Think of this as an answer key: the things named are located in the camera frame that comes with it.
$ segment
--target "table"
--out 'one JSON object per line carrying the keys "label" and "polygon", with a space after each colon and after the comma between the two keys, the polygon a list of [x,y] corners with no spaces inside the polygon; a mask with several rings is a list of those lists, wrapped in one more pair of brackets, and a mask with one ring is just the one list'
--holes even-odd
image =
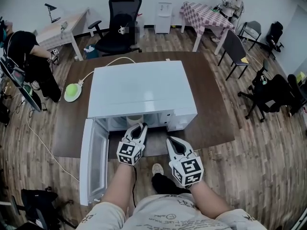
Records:
{"label": "table", "polygon": [[[182,138],[189,142],[194,150],[216,146],[235,139],[229,116],[212,73],[209,62],[202,53],[193,52],[153,52],[129,53],[135,62],[163,61],[165,59],[181,60],[184,66],[191,91],[197,108],[197,116],[185,130],[166,132],[166,128],[152,128],[148,130],[144,156],[158,156],[167,154],[166,137],[168,135]],[[74,62],[67,75],[65,87],[76,83],[97,67],[118,58],[109,56],[91,60]],[[127,59],[113,63],[128,64]],[[60,101],[55,125],[54,148],[55,156],[80,158],[84,123],[87,118],[90,88],[93,75],[84,82],[82,93],[75,102]],[[110,159],[116,158],[118,142],[123,137],[124,131],[110,132],[109,154]]]}
{"label": "table", "polygon": [[197,38],[193,47],[193,52],[196,52],[198,45],[201,41],[201,36],[205,32],[205,28],[212,29],[213,33],[220,39],[214,54],[218,55],[220,49],[223,46],[228,30],[235,30],[235,26],[232,25],[224,16],[220,13],[212,11],[212,7],[194,2],[184,2],[180,13],[182,16],[181,33],[184,32],[186,21],[188,21],[197,33]]}
{"label": "table", "polygon": [[[85,11],[71,15],[66,18],[62,18],[57,22],[45,27],[36,37],[36,40],[40,46],[45,49],[51,49],[64,44],[72,44],[73,49],[79,60],[83,60],[82,54],[76,44],[74,35],[83,31],[84,23],[88,27],[88,13],[89,9]],[[61,32],[61,25],[67,21],[67,28]]]}

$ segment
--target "shoe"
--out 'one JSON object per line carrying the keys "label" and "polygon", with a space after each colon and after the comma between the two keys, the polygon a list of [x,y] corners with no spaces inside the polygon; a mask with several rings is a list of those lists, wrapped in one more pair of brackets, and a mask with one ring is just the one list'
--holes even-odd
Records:
{"label": "shoe", "polygon": [[220,40],[216,37],[211,37],[211,41],[217,44],[220,42]]}
{"label": "shoe", "polygon": [[152,171],[153,171],[153,175],[155,175],[157,173],[160,173],[161,175],[164,175],[164,170],[163,170],[161,164],[159,164],[159,163],[155,163],[153,165]]}

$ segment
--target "wooden floor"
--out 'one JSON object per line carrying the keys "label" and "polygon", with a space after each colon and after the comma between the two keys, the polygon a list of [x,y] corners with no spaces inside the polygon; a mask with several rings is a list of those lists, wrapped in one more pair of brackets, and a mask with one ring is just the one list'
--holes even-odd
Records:
{"label": "wooden floor", "polygon": [[[236,139],[227,144],[204,148],[199,153],[205,168],[204,180],[231,205],[246,210],[268,229],[274,230],[279,225],[289,229],[307,206],[307,143],[302,114],[289,118],[285,108],[282,108],[279,113],[266,114],[266,122],[260,123],[260,113],[256,110],[249,120],[245,120],[251,101],[239,98],[237,93],[248,91],[256,73],[248,68],[239,80],[241,69],[236,69],[226,82],[225,78],[231,70],[230,58],[226,56],[221,66],[217,66],[221,54],[217,57],[213,54],[216,45],[210,41],[209,36],[206,33],[202,37],[199,51],[205,55],[215,74]],[[172,29],[168,35],[155,35],[153,29],[148,29],[145,30],[140,46],[143,52],[191,51],[195,38],[195,33],[189,30],[181,34],[179,29]],[[77,43],[82,50],[98,39],[98,35],[94,38],[85,36],[78,38]],[[259,62],[267,56],[257,45],[250,54]],[[55,68],[54,75],[59,86],[63,86],[74,61],[72,47],[63,46],[60,58],[61,64]],[[260,69],[254,59],[248,59],[255,70]],[[271,59],[270,67],[272,76],[280,73],[279,66]],[[9,93],[18,92],[12,88]],[[13,112],[20,100],[18,96],[5,103]],[[46,101],[46,105],[48,112],[34,113],[29,122],[52,150],[58,105],[51,100]],[[9,197],[14,195],[21,204],[21,189],[44,189],[51,186],[60,200],[74,200],[74,205],[66,206],[63,215],[77,224],[91,208],[80,206],[79,183],[60,169],[29,129],[27,111],[28,106],[22,106],[19,114],[12,115],[7,128],[0,125],[0,164],[4,169],[4,181],[9,187],[6,193]],[[79,177],[80,159],[58,158],[58,161]],[[170,175],[167,156],[142,158],[137,165],[137,201],[154,194],[150,180],[151,167],[155,162],[161,163],[166,175]],[[109,179],[117,165],[117,161],[108,163]],[[25,222],[24,214],[20,217],[12,213],[12,216],[17,226]]]}

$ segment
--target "open microwave door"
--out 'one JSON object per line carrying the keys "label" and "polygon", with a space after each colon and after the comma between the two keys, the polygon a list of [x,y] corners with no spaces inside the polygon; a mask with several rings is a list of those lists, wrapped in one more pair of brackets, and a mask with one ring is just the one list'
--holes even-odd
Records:
{"label": "open microwave door", "polygon": [[80,204],[99,201],[107,187],[109,132],[100,123],[86,119],[80,161]]}

